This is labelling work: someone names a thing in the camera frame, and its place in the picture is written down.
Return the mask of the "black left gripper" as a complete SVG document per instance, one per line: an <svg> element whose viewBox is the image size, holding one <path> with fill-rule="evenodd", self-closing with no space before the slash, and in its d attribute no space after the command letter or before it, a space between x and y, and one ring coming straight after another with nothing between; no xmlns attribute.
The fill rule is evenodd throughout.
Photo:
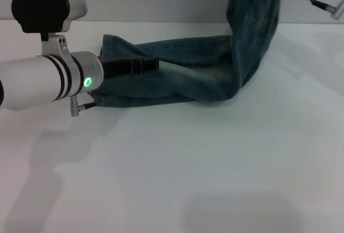
<svg viewBox="0 0 344 233"><path fill-rule="evenodd" d="M157 59L119 59L102 63L104 79L159 70Z"/></svg>

